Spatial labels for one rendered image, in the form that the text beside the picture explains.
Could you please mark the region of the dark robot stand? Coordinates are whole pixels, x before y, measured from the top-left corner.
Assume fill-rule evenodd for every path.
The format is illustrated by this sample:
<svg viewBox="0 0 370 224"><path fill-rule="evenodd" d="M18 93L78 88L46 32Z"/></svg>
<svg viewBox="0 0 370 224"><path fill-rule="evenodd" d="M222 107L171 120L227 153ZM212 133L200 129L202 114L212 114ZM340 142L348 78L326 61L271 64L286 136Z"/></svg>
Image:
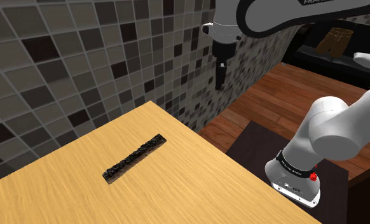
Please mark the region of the dark robot stand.
<svg viewBox="0 0 370 224"><path fill-rule="evenodd" d="M250 122L226 154L269 185L265 164L288 142L288 139ZM319 203L314 208L296 201L292 203L322 224L347 224L348 171L324 159L318 163L317 176L321 191Z"/></svg>

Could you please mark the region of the black low furniture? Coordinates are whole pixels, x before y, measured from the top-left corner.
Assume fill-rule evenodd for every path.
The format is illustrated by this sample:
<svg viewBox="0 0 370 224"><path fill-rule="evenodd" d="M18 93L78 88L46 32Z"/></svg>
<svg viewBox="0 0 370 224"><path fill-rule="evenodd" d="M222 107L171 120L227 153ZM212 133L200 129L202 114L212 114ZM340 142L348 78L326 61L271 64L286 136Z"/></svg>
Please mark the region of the black low furniture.
<svg viewBox="0 0 370 224"><path fill-rule="evenodd" d="M345 51L338 58L330 56L329 52L315 52L315 48L333 27L354 32ZM293 37L282 62L369 90L370 69L353 61L356 52L370 53L370 20L367 24L331 20L302 26Z"/></svg>

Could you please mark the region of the black rough long bar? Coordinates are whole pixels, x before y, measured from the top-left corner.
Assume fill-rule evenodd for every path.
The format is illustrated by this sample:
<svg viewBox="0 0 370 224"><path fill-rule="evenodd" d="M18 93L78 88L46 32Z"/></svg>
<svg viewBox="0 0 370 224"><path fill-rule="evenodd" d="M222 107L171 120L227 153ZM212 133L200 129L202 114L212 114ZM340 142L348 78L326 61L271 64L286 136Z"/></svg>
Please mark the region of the black rough long bar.
<svg viewBox="0 0 370 224"><path fill-rule="evenodd" d="M102 177L108 184L113 183L166 142L167 140L161 134L155 135L126 158L104 171Z"/></svg>

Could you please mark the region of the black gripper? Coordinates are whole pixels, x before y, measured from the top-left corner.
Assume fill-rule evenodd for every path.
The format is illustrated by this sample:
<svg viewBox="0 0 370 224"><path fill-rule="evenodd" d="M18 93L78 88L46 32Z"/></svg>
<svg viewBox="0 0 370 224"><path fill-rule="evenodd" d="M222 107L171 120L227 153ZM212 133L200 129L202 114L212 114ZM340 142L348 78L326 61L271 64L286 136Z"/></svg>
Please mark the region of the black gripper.
<svg viewBox="0 0 370 224"><path fill-rule="evenodd" d="M223 90L227 71L227 60L234 57L236 43L220 43L213 41L212 54L216 58L216 90Z"/></svg>

